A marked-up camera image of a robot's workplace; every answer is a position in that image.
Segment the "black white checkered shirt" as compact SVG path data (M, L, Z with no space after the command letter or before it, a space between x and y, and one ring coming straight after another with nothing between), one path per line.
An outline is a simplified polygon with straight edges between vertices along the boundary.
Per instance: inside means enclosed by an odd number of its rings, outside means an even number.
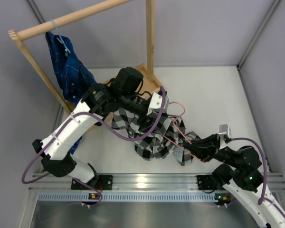
M186 143L185 139L180 134L178 135L178 131L171 124L174 118L175 115L162 114L154 131L146 138L134 142L134 150L140 157L150 161L152 159L163 160L167 156L173 155L181 166L192 163L193 159L190 155L183 155L184 151L182 149L164 138L166 136L180 146ZM200 139L194 131L186 131L182 118L177 120L176 125L190 140ZM129 138L137 138L146 132L140 130L142 124L139 123L139 116L122 108L114 113L111 127L114 130L126 130Z

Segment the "pink wire hanger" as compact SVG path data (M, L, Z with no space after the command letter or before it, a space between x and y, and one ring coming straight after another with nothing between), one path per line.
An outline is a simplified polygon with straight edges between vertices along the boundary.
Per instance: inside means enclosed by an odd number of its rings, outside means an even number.
M179 102L170 102L169 104L170 104L170 105L171 105L171 104L177 104L177 105L179 105L180 107L182 107L183 112L182 112L180 115L175 116L175 118L172 120L171 124L172 124L172 125L174 126L174 128L178 131L178 135L180 134L180 135L185 139L185 141L188 142L188 143L191 145L190 139L189 139L189 138L184 134L184 132L176 125L177 120L180 119L180 118L185 114L185 112L186 112L185 107L184 107L181 103L179 103ZM194 156L191 152L189 152L189 150L187 150L187 149L185 149L184 147L182 147L182 146L178 145L177 143L173 142L171 139L169 139L169 138L166 137L166 136L165 136L164 138L166 138L168 141L170 141L171 143L173 143L175 146L177 146L177 147L179 147L180 149L182 149L182 150L184 151L183 155L190 155L190 156L192 157L192 159L194 160L194 157L195 157L195 156Z

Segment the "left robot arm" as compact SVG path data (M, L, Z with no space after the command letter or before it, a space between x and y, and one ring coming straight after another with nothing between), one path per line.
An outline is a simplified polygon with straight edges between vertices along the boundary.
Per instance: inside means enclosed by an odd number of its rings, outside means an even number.
M45 171L55 177L70 176L94 189L99 175L89 163L71 154L75 143L100 120L123 108L136 115L147 115L149 103L137 92L143 84L143 74L135 68L122 68L108 83L88 88L70 116L47 138L35 140L34 149L40 153Z

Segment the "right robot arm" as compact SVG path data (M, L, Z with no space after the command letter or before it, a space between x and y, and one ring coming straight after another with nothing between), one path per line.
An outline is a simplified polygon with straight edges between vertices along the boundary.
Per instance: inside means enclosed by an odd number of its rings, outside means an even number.
M267 168L258 169L266 157L255 142L237 151L227 147L235 141L229 133L213 134L207 138L185 142L183 147L201 162L220 161L209 176L214 189L225 189L249 212L261 228L285 228L285 211L267 185Z

